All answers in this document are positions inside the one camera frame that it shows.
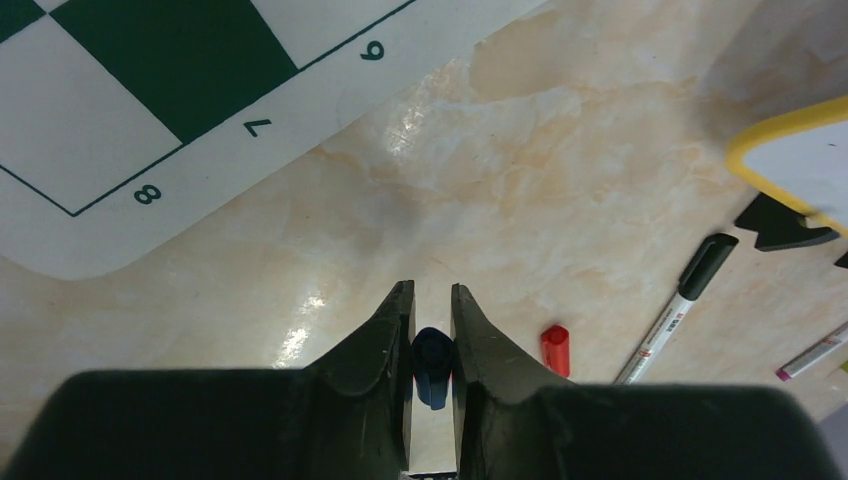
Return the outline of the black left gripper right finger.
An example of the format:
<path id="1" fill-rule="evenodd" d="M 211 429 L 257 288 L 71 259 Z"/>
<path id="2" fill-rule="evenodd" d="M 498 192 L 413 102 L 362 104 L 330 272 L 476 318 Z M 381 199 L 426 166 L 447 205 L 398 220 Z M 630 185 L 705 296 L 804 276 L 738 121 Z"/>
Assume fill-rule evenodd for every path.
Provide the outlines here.
<path id="1" fill-rule="evenodd" d="M 460 479 L 564 479 L 562 435 L 542 391 L 573 383 L 486 317 L 469 288 L 451 288 L 453 421 Z"/>

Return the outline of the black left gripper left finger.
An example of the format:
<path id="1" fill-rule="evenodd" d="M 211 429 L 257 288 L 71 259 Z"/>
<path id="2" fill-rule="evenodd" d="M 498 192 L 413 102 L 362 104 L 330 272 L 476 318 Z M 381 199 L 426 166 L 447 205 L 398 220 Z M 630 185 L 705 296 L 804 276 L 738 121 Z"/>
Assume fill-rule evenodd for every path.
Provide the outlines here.
<path id="1" fill-rule="evenodd" d="M 414 288 L 397 282 L 368 320 L 308 367 L 315 382 L 302 471 L 408 469 Z"/>

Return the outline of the blue marker cap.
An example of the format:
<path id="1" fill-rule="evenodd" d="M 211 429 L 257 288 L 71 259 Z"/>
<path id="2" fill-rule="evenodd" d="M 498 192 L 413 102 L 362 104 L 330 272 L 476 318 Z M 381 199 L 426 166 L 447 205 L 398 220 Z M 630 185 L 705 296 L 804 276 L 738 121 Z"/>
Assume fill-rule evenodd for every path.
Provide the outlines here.
<path id="1" fill-rule="evenodd" d="M 418 398 L 433 411 L 444 409 L 453 369 L 453 341 L 442 331 L 426 327 L 416 334 L 411 348 Z"/>

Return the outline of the yellow framed whiteboard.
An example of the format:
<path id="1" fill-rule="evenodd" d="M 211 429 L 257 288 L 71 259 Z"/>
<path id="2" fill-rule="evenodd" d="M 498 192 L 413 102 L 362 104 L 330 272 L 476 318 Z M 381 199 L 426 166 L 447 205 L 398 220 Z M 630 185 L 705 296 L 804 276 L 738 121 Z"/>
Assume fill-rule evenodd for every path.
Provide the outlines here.
<path id="1" fill-rule="evenodd" d="M 761 121 L 734 136 L 726 168 L 759 192 L 847 235 L 847 98 Z"/>

